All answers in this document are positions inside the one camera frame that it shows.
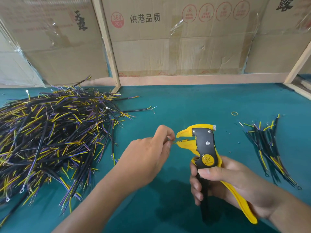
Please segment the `yellow and black wire stripper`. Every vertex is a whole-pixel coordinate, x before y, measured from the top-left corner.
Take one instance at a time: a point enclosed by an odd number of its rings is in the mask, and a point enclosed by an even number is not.
[[[216,131],[216,125],[196,124],[178,132],[176,135],[177,138],[192,136],[195,137],[195,140],[186,139],[177,141],[177,145],[181,148],[189,149],[192,153],[196,155],[196,157],[192,159],[192,163],[194,163],[198,169],[211,168],[214,166],[220,167],[222,164],[222,160],[215,146],[214,131]],[[196,178],[202,184],[203,200],[201,201],[201,214],[202,219],[205,222],[208,218],[208,180],[201,178],[199,174],[197,174]],[[257,218],[251,212],[247,201],[235,190],[235,188],[231,184],[224,181],[221,182],[231,191],[233,196],[236,198],[240,208],[242,209],[248,220],[253,224],[257,224]]]

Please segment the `cardboard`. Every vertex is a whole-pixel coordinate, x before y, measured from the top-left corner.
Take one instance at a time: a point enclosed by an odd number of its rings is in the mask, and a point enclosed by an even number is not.
[[[251,47],[246,73],[290,72],[311,40],[311,0],[270,0]],[[311,73],[311,59],[301,73]]]
[[[44,87],[36,71],[8,39],[0,26],[0,84]]]
[[[48,84],[108,77],[91,0],[0,0],[0,19]]]
[[[120,77],[240,74],[267,0],[102,0]]]

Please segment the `green mat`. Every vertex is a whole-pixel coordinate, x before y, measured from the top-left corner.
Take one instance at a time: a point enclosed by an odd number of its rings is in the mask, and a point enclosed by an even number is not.
[[[1,89],[0,105],[7,99],[25,98],[26,89]],[[50,89],[29,89],[31,95]],[[303,188],[298,191],[285,180],[280,185],[292,194],[311,204],[311,101],[283,89],[276,84],[239,85],[194,85],[194,86],[145,86],[122,87],[125,97],[140,95],[127,101],[120,101],[120,108],[142,109],[157,106],[151,111],[136,112],[132,121],[123,122],[124,128],[117,128],[115,149],[120,157],[130,141],[153,136],[160,124],[171,127],[175,133],[193,124],[216,124],[215,142],[221,155],[229,156],[266,178],[255,155],[255,150],[243,134],[241,122],[271,122],[280,113],[277,132],[279,152],[290,175]],[[113,167],[110,148],[105,153],[96,173],[99,181]],[[105,232],[275,232],[263,222],[252,225],[243,213],[231,205],[211,198],[211,222],[201,222],[200,208],[196,207],[190,192],[189,163],[193,154],[189,150],[173,145],[171,154],[156,179],[138,190],[128,206],[107,224]],[[20,208],[1,229],[2,232],[51,232],[64,216],[59,216],[58,204],[65,189],[58,183],[45,185],[35,202]],[[2,207],[0,217],[17,200]]]

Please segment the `person's left hand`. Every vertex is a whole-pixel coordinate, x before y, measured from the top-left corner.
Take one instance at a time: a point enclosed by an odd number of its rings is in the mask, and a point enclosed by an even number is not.
[[[174,140],[173,130],[160,125],[154,137],[132,141],[111,171],[133,192],[149,184],[160,172]]]

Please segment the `bundle of wires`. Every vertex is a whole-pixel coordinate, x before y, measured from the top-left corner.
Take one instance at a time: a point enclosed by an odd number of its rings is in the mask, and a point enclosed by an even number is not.
[[[130,98],[77,85],[56,87],[37,97],[28,94],[0,108],[0,204],[20,194],[0,226],[19,206],[32,203],[42,185],[53,179],[67,191],[60,202],[62,213],[68,206],[71,212],[72,198],[82,200],[109,142],[117,162],[114,130],[122,126],[120,119],[153,109],[122,111],[115,102]]]
[[[279,173],[293,187],[296,187],[298,190],[302,190],[302,188],[290,177],[281,161],[280,153],[276,144],[276,129],[279,118],[280,114],[278,114],[276,119],[272,121],[271,125],[267,124],[265,128],[262,127],[261,122],[259,122],[259,124],[254,123],[252,125],[246,123],[242,124],[241,122],[239,123],[242,125],[246,136],[257,147],[257,156],[266,177],[269,177],[268,172],[270,172],[274,184],[277,185],[277,183],[281,182],[277,175],[277,173]],[[244,125],[251,127],[252,129],[247,131]]]

